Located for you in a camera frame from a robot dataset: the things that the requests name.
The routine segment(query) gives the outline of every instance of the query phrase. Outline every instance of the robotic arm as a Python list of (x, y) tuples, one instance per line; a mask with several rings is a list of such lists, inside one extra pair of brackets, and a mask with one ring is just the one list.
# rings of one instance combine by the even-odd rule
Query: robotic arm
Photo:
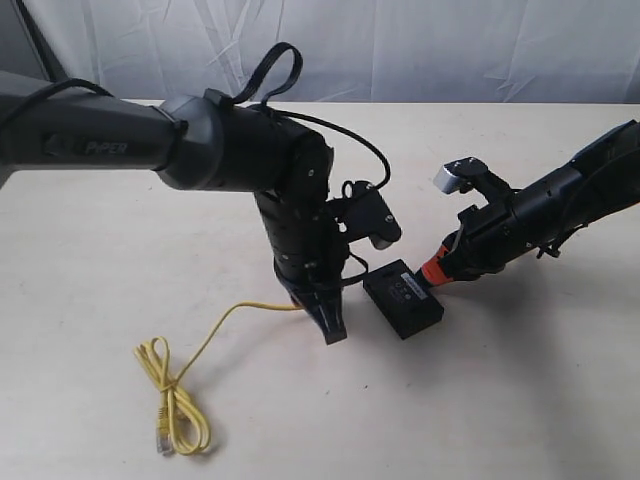
[[(287, 81), (260, 104), (238, 106), (286, 51), (294, 55)], [(0, 72), (0, 186), (16, 170), (145, 169), (176, 189), (251, 192), (277, 278), (327, 344), (342, 340), (341, 292), (362, 276), (342, 279), (341, 272), (350, 255), (367, 269), (350, 254), (349, 243), (369, 237), (376, 248), (386, 248), (401, 230), (378, 192), (389, 168), (375, 147), (328, 122), (267, 106), (269, 97), (293, 86), (301, 68), (298, 50), (279, 43), (238, 96), (207, 90), (203, 97), (182, 96), (157, 108), (115, 99), (83, 80), (48, 84)], [(383, 161), (385, 180), (376, 186), (350, 182), (349, 196), (328, 200), (333, 150), (322, 135), (289, 117), (361, 141)]]
[(640, 124), (614, 128), (522, 190), (473, 157), (444, 165), (434, 183), (447, 194), (476, 189), (488, 204), (458, 214), (460, 228), (416, 273), (426, 285), (498, 273), (536, 248), (558, 257), (575, 232), (640, 202)]

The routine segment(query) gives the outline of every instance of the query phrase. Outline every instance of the device label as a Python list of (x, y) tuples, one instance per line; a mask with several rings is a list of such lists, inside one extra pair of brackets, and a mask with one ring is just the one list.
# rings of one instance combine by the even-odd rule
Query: device label
[(403, 273), (400, 276), (404, 280), (404, 283), (406, 283), (409, 286), (409, 288), (413, 290), (413, 293), (415, 293), (420, 300), (424, 300), (425, 298), (427, 298), (427, 294), (425, 293), (425, 291), (422, 290), (422, 288), (420, 288), (420, 285), (418, 285), (418, 282), (416, 282), (411, 277), (411, 275), (409, 275), (408, 273)]

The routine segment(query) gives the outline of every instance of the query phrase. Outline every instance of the white curtain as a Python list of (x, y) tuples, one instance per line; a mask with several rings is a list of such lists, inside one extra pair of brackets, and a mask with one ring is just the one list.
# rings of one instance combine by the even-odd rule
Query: white curtain
[(284, 40), (305, 68), (280, 99), (640, 101), (639, 0), (25, 3), (70, 74), (121, 97), (237, 93)]

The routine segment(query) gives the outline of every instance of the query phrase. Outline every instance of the black box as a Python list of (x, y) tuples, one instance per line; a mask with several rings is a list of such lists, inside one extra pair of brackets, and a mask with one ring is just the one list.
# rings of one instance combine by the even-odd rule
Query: black box
[(442, 320), (444, 308), (402, 260), (370, 272), (363, 286), (403, 340)]

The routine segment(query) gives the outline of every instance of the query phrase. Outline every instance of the white table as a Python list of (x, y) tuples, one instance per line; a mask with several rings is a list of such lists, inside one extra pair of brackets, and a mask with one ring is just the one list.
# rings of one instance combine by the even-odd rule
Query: white table
[[(593, 105), (294, 104), (373, 140), (404, 229), (372, 267), (418, 267), (479, 195), (439, 166), (475, 155), (536, 180), (640, 110)], [(378, 179), (333, 133), (334, 185)], [(230, 304), (283, 302), (248, 194), (170, 190), (148, 172), (30, 172), (0, 191), (0, 478), (636, 479), (640, 475), (640, 208), (562, 256), (437, 290), (444, 321), (405, 342), (360, 286), (349, 338), (303, 313), (244, 310), (185, 379), (214, 418), (207, 459), (155, 453), (158, 394), (131, 348), (184, 360)]]

